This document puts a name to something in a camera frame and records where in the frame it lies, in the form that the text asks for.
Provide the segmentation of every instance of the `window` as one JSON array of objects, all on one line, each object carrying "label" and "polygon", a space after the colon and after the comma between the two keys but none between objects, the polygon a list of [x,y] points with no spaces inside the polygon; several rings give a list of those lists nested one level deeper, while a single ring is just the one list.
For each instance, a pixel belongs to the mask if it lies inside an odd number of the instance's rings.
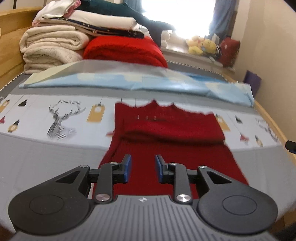
[{"label": "window", "polygon": [[143,15],[174,25],[185,39],[209,35],[214,6],[215,0],[142,0]]}]

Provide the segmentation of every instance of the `gray gripper base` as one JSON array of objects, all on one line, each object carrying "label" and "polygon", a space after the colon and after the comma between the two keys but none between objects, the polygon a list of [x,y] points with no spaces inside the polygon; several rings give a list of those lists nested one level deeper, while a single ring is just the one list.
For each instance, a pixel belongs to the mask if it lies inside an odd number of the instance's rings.
[{"label": "gray gripper base", "polygon": [[169,196],[118,196],[111,204],[97,205],[80,226],[53,236],[18,232],[12,241],[275,241],[268,232],[253,236],[231,236],[205,225],[189,205]]}]

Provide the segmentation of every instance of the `red sweater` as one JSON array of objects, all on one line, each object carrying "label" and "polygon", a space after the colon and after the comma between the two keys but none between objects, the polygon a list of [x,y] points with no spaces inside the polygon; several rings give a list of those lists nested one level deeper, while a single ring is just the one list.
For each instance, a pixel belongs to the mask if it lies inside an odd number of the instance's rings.
[{"label": "red sweater", "polygon": [[[114,136],[100,165],[121,162],[125,154],[131,154],[130,180],[114,185],[115,195],[172,195],[172,185],[158,182],[157,154],[166,163],[181,163],[187,169],[205,165],[247,184],[224,139],[213,114],[190,113],[175,105],[161,107],[156,101],[143,107],[117,103]],[[197,198],[194,184],[191,190]]]},{"label": "red sweater", "polygon": [[83,58],[168,67],[160,48],[149,37],[99,36],[87,45]]}]

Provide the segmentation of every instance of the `red pillow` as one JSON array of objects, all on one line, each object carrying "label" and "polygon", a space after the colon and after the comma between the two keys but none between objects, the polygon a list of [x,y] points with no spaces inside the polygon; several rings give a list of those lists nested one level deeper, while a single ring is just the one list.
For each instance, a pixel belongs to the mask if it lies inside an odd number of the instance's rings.
[{"label": "red pillow", "polygon": [[220,44],[220,51],[222,56],[218,61],[223,64],[223,67],[232,67],[239,52],[240,41],[225,38]]}]

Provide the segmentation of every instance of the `stacked folded bedding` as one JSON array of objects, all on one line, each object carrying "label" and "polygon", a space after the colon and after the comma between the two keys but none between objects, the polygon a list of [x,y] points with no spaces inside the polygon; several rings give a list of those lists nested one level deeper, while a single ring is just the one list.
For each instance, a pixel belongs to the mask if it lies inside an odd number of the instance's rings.
[{"label": "stacked folded bedding", "polygon": [[[139,24],[147,28],[145,34]],[[20,41],[26,74],[79,61],[82,56],[167,67],[159,47],[160,43],[166,45],[161,39],[170,36],[162,31],[173,27],[151,21],[126,4],[52,1],[37,13],[32,26]],[[83,54],[93,36],[96,38]]]},{"label": "stacked folded bedding", "polygon": [[83,49],[89,43],[85,33],[73,26],[56,25],[28,29],[20,40],[24,53],[25,74],[32,74],[82,60]]},{"label": "stacked folded bedding", "polygon": [[134,38],[144,38],[139,25],[133,18],[107,16],[81,10],[72,11],[68,18],[41,18],[36,26],[72,25],[77,30],[92,36],[116,35]]}]

